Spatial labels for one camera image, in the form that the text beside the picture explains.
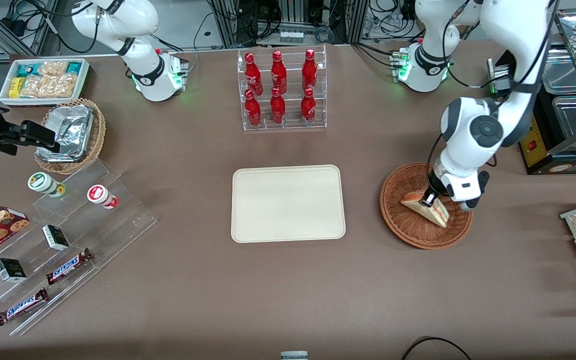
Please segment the small bottle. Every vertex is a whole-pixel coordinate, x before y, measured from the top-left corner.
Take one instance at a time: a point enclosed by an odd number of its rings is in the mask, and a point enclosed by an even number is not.
[[[283,125],[286,120],[286,101],[284,101],[282,92],[277,86],[272,88],[270,109],[272,109],[272,121],[277,125]]]
[[[87,198],[91,203],[99,204],[105,209],[114,209],[119,205],[119,199],[111,194],[103,185],[93,185],[88,189]]]
[[[301,87],[306,91],[309,87],[317,85],[317,63],[315,63],[315,50],[309,48],[306,50],[306,61],[301,68]]]
[[[313,98],[313,88],[307,88],[303,92],[301,100],[301,123],[304,126],[311,126],[315,123],[315,107],[317,103]]]
[[[246,96],[244,108],[246,109],[246,116],[250,126],[258,128],[261,126],[261,107],[259,107],[259,102],[256,100],[252,89],[246,89],[244,95]]]
[[[28,178],[28,187],[36,192],[59,198],[66,193],[66,185],[52,178],[45,172],[35,172]]]
[[[281,95],[288,91],[288,76],[286,75],[286,65],[282,61],[282,52],[279,50],[272,51],[272,86],[278,87]]]
[[[264,87],[261,84],[261,71],[259,71],[259,66],[255,63],[255,57],[251,52],[246,54],[245,59],[248,88],[254,91],[255,96],[261,96],[261,94],[264,93]]]

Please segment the snickers bar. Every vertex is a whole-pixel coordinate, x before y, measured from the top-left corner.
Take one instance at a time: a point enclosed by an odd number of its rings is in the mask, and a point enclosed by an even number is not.
[[[46,278],[48,279],[48,285],[55,284],[57,280],[70,274],[71,271],[77,269],[81,264],[84,264],[90,258],[92,258],[92,253],[90,253],[90,250],[86,248],[82,252],[78,253],[77,256],[66,262],[66,264],[61,265],[55,271],[46,275]]]
[[[30,308],[34,307],[35,305],[38,305],[39,303],[42,302],[47,302],[48,300],[49,300],[48,292],[46,291],[46,289],[42,287],[42,289],[39,290],[39,292],[37,292],[33,296],[30,296],[24,301],[21,301],[14,307],[9,308],[7,311],[0,312],[0,326],[11,321],[14,317],[18,316],[19,314],[27,312],[28,310],[30,310]]]

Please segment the white tray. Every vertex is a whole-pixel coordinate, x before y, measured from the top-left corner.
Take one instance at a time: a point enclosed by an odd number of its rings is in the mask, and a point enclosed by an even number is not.
[[[230,235],[238,243],[340,239],[346,233],[334,165],[242,168],[232,176]]]
[[[71,62],[71,63],[81,63],[81,68],[77,74],[77,82],[75,82],[75,88],[72,91],[72,96],[70,97],[49,97],[49,98],[29,98],[29,97],[19,97],[11,98],[9,97],[10,84],[13,78],[17,75],[19,66],[21,64],[29,63],[41,63],[44,61],[56,61],[56,62]],[[36,59],[23,59],[14,60],[10,64],[6,80],[0,91],[0,102],[11,107],[38,107],[41,105],[57,105],[65,103],[66,101],[77,100],[82,94],[84,88],[84,83],[86,82],[86,76],[88,75],[89,63],[82,59],[81,57],[39,57]]]

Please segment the aluminum foil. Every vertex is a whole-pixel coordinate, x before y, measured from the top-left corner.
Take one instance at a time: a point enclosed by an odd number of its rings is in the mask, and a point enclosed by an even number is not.
[[[86,105],[60,106],[50,111],[45,127],[55,133],[59,152],[37,148],[35,154],[45,162],[80,162],[86,157],[94,111]]]

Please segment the clear acrylic display stand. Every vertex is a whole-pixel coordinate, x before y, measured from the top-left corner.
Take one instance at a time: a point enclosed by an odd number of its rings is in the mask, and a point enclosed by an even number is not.
[[[302,66],[306,60],[306,50],[315,51],[315,62],[317,63],[317,85],[313,89],[313,97],[317,103],[315,107],[315,121],[313,125],[304,126],[302,124],[302,99],[304,98],[304,89],[302,88]],[[244,91],[248,88],[246,82],[246,61],[244,55],[253,53],[254,62],[261,71],[261,84],[263,85],[263,94],[256,100],[261,107],[261,126],[252,127],[246,116],[244,102],[246,98]],[[258,49],[240,50],[237,54],[237,77],[239,86],[239,100],[241,102],[241,118],[244,130],[264,131],[264,130],[308,130],[326,128],[327,119],[327,60],[325,46],[311,47],[282,47],[281,57],[286,66],[288,78],[288,91],[283,94],[286,103],[286,119],[283,125],[277,125],[272,119],[270,109],[270,99],[272,98],[273,80],[270,75],[270,69],[273,66],[273,56],[271,53]]]
[[[42,196],[26,211],[32,225],[18,238],[9,240],[10,244],[0,246],[0,258],[19,260],[27,276],[17,284],[0,278],[0,312],[6,312],[41,288],[46,288],[50,298],[50,301],[36,305],[0,326],[10,335],[22,335],[32,328],[157,221],[128,192],[119,179],[119,173],[100,159],[72,174],[63,183],[66,194],[59,198]],[[88,201],[86,193],[96,184],[105,186],[117,196],[119,205],[105,209]],[[68,250],[57,251],[48,246],[42,232],[46,224],[61,228],[70,243]],[[46,274],[86,248],[93,258],[55,284],[48,285]]]

